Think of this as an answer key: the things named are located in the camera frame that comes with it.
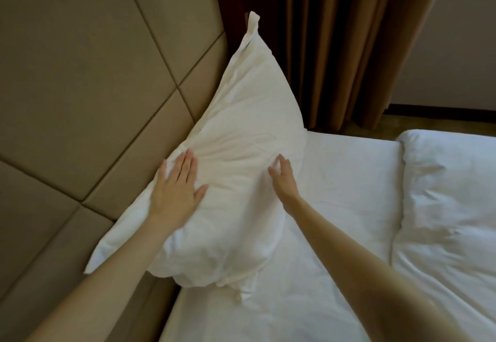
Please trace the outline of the person's left hand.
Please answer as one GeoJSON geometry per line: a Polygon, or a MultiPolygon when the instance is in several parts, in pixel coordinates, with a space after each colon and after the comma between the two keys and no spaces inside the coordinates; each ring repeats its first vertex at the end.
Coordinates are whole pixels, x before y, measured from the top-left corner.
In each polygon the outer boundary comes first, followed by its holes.
{"type": "Polygon", "coordinates": [[[170,171],[166,168],[166,182],[162,192],[156,193],[156,183],[154,185],[147,221],[166,237],[182,228],[195,212],[193,187],[197,171],[198,160],[193,151],[187,149],[175,159],[170,171]]]}

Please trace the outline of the person's right hand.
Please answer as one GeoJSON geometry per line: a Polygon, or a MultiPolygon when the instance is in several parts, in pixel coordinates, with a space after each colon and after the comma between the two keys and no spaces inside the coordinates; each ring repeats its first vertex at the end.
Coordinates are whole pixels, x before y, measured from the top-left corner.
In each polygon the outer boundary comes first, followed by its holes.
{"type": "Polygon", "coordinates": [[[281,177],[280,189],[279,191],[275,191],[275,193],[281,201],[284,210],[293,217],[295,210],[301,201],[301,196],[294,177],[292,165],[282,154],[277,156],[276,164],[278,165],[281,177]]]}

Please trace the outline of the white pillow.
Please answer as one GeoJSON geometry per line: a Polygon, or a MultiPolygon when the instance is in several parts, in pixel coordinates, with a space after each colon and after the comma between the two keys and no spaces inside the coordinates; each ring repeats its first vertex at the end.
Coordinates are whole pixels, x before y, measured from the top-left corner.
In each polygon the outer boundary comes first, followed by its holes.
{"type": "Polygon", "coordinates": [[[250,12],[247,31],[219,87],[181,152],[199,162],[195,188],[208,191],[184,227],[167,239],[148,271],[184,287],[230,287],[238,302],[254,294],[257,277],[282,237],[286,213],[267,171],[282,154],[299,172],[307,130],[295,96],[250,12]]]}

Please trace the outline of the person's left forearm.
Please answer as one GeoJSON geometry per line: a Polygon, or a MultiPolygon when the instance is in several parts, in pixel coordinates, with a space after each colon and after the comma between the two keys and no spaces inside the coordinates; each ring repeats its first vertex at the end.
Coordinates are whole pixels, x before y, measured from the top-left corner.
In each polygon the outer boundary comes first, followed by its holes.
{"type": "Polygon", "coordinates": [[[148,217],[24,342],[105,342],[177,223],[148,217]]]}

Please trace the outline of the person's right forearm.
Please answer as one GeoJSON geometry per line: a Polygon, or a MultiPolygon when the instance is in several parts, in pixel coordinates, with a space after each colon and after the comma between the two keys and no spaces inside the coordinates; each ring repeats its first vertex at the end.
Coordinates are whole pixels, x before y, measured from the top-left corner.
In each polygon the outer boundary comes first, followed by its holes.
{"type": "Polygon", "coordinates": [[[412,283],[302,197],[283,205],[372,342],[470,342],[412,283]]]}

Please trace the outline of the beige padded headboard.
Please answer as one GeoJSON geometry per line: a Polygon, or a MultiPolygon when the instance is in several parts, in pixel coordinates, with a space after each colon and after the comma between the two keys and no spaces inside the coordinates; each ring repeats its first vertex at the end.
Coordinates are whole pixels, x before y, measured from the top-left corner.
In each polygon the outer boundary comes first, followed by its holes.
{"type": "Polygon", "coordinates": [[[227,60],[218,0],[0,0],[0,342],[82,282],[227,60]]]}

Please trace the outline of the brown curtain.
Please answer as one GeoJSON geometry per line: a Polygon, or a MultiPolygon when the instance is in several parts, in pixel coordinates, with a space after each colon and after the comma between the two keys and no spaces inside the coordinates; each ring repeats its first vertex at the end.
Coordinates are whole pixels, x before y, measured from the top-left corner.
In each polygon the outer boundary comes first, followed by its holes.
{"type": "Polygon", "coordinates": [[[374,129],[435,0],[218,0],[230,54],[250,13],[307,129],[374,129]]]}

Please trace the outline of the white duvet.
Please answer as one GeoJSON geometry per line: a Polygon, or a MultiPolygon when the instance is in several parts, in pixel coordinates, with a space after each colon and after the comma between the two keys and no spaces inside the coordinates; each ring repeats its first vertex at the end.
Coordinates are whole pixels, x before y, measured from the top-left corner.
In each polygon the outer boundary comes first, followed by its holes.
{"type": "Polygon", "coordinates": [[[496,137],[432,130],[404,147],[392,265],[474,342],[496,342],[496,137]]]}

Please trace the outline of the dark wooden baseboard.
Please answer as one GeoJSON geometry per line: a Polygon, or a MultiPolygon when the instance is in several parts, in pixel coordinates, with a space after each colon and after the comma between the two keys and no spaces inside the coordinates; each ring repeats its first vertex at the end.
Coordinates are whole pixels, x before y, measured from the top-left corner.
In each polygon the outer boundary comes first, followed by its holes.
{"type": "Polygon", "coordinates": [[[475,122],[496,122],[495,110],[458,108],[458,107],[432,107],[416,105],[390,104],[384,111],[388,115],[421,117],[438,120],[460,120],[475,122]]]}

